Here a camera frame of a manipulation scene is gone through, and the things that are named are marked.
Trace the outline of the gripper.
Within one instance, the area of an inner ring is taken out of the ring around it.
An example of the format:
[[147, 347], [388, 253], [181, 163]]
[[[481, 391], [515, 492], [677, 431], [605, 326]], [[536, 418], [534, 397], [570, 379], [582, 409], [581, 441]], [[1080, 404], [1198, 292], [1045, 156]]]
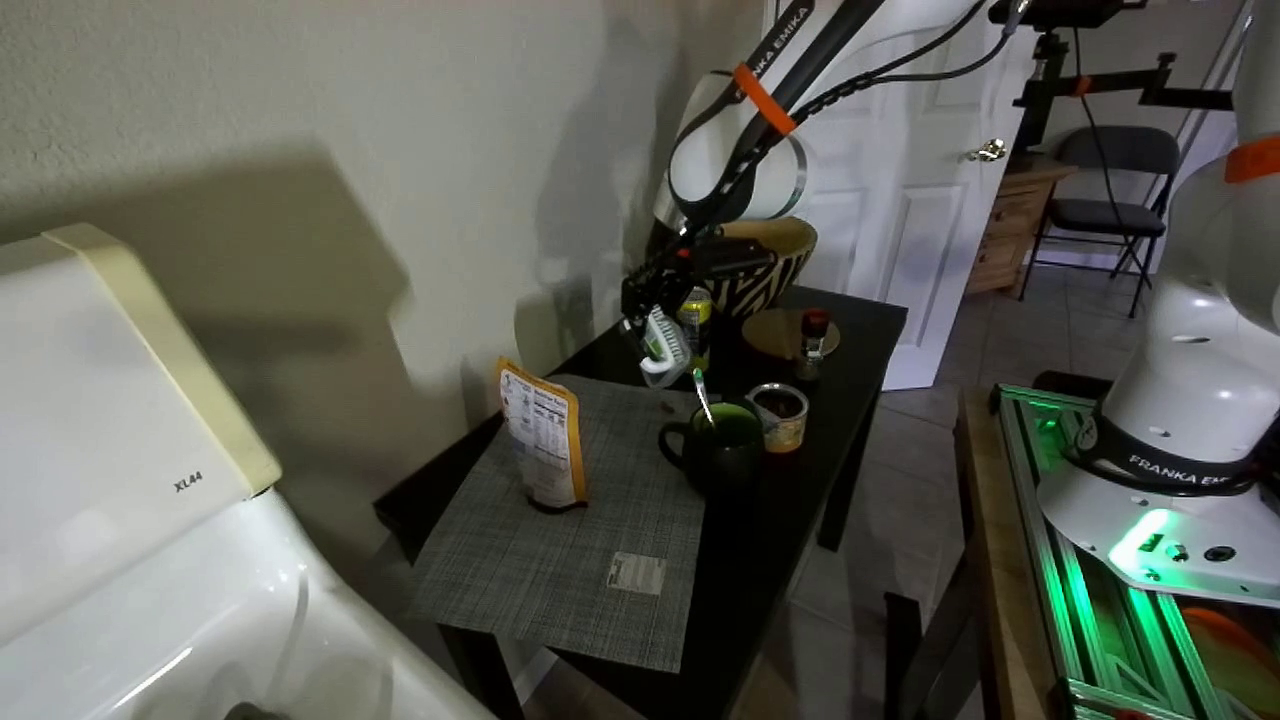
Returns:
[[640, 266], [621, 286], [622, 332], [637, 351], [664, 351], [666, 309], [680, 309], [692, 287], [710, 295], [733, 281], [753, 277], [776, 261], [776, 252], [759, 240], [722, 234], [677, 237], [658, 266]]

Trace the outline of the white dish brush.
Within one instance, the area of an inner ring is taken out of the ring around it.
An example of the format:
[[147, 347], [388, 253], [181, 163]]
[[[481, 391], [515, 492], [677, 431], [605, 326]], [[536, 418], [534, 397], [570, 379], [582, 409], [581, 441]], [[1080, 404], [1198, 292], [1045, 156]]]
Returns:
[[643, 379], [650, 388], [668, 388], [690, 369], [690, 350], [681, 325], [660, 306], [654, 306], [644, 323]]

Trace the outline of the zebra pattern wooden bowl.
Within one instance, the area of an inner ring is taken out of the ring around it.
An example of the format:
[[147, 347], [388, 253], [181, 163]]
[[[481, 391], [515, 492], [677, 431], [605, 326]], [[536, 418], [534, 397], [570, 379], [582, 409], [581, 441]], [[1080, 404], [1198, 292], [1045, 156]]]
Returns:
[[771, 307], [799, 278], [817, 246], [817, 231], [804, 219], [786, 217], [769, 220], [732, 222], [719, 228], [732, 240], [754, 240], [773, 252], [768, 266], [760, 266], [728, 279], [707, 281], [716, 310], [727, 318], [744, 320]]

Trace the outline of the yellow green bottle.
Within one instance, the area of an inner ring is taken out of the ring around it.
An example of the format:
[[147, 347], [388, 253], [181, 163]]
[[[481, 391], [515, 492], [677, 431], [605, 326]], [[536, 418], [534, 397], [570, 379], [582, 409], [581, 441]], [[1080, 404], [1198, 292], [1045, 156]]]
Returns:
[[710, 292], [701, 286], [690, 290], [678, 309], [678, 323], [690, 352], [690, 372], [705, 372], [710, 365], [710, 322], [714, 304]]

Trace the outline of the round wooden coaster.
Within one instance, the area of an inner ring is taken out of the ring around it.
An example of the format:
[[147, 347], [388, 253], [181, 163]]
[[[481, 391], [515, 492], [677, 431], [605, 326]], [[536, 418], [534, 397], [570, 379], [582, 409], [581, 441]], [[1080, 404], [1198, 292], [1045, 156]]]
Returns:
[[[808, 309], [772, 307], [759, 311], [744, 322], [742, 338], [750, 347], [764, 355], [797, 363], [800, 319], [805, 310]], [[824, 357], [838, 347], [840, 341], [840, 329], [829, 314], [829, 331], [823, 347]]]

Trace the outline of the small red capped bottle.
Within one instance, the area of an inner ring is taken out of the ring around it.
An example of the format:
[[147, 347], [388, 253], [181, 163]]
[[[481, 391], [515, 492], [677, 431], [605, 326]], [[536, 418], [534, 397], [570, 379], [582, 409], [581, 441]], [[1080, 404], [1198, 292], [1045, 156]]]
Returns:
[[796, 356], [796, 377], [800, 380], [818, 380], [828, 331], [829, 314], [826, 310], [812, 307], [803, 313], [800, 319], [800, 345]]

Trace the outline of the dark green mug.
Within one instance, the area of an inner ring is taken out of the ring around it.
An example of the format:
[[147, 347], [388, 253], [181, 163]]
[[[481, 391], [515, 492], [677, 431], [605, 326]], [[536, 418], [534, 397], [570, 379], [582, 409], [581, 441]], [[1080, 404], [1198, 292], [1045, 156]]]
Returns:
[[740, 402], [699, 407], [686, 421], [666, 423], [657, 443], [663, 457], [705, 497], [751, 486], [763, 464], [764, 430], [756, 413]]

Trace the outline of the orange food pouch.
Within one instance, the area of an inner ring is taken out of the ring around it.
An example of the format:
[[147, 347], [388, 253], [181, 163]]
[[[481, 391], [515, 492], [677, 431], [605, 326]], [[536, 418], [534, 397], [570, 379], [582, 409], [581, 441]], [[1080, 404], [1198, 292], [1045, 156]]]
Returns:
[[498, 359], [495, 377], [526, 500], [543, 512], [585, 509], [577, 396], [508, 357]]

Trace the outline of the white panel door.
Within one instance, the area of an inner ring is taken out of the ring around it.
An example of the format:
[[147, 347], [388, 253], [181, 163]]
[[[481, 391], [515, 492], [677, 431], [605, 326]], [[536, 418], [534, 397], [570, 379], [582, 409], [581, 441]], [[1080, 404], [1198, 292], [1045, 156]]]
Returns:
[[[818, 233], [797, 283], [906, 309], [884, 389], [934, 383], [1012, 156], [1021, 119], [1012, 101], [1034, 65], [1036, 32], [1002, 38], [987, 10], [928, 49], [974, 3], [993, 0], [887, 0], [891, 12], [923, 12], [924, 27], [856, 50], [823, 86], [899, 58], [908, 81], [858, 92], [796, 133], [813, 173], [797, 214]], [[989, 138], [1009, 145], [1004, 160], [964, 159]]]

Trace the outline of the grey woven placemat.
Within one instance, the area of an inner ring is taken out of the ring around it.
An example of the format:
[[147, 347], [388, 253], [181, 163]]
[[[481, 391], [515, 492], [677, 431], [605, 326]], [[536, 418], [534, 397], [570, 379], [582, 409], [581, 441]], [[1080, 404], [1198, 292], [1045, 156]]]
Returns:
[[704, 500], [662, 455], [687, 392], [559, 374], [580, 402], [588, 503], [535, 509], [499, 429], [413, 562], [406, 614], [553, 650], [677, 673]]

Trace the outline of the wooden cabinet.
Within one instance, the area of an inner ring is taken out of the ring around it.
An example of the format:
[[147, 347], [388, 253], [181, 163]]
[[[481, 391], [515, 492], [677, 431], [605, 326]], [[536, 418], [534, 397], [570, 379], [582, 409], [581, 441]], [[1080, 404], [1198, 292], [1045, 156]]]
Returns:
[[980, 237], [966, 296], [991, 291], [1014, 296], [1021, 291], [1046, 204], [1055, 186], [1076, 172], [1074, 164], [1039, 154], [1011, 159]]

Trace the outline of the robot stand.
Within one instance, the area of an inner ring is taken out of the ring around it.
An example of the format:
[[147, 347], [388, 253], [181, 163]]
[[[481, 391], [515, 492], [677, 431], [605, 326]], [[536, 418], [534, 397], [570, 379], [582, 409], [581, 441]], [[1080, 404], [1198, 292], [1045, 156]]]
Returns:
[[1036, 491], [1089, 404], [963, 389], [957, 469], [1001, 720], [1280, 720], [1280, 609], [1142, 589], [1078, 548]]

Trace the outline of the black folding chair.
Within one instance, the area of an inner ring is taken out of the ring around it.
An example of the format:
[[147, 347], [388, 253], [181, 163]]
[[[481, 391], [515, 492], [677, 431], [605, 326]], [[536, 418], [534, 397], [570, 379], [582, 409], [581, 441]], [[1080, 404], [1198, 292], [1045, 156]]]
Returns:
[[[1018, 300], [1023, 301], [1030, 274], [1046, 240], [1061, 240], [1048, 229], [1087, 233], [1083, 243], [1120, 249], [1108, 278], [1116, 279], [1125, 265], [1137, 269], [1135, 290], [1126, 316], [1138, 315], [1143, 290], [1152, 286], [1151, 264], [1157, 241], [1167, 227], [1165, 215], [1172, 192], [1172, 179], [1180, 168], [1180, 147], [1174, 135], [1148, 126], [1091, 124], [1068, 135], [1050, 158], [1097, 170], [1103, 179], [1105, 199], [1059, 199], [1052, 193], [1044, 208], [1027, 274]], [[1112, 170], [1164, 177], [1164, 184], [1149, 204], [1121, 202], [1114, 192]]]

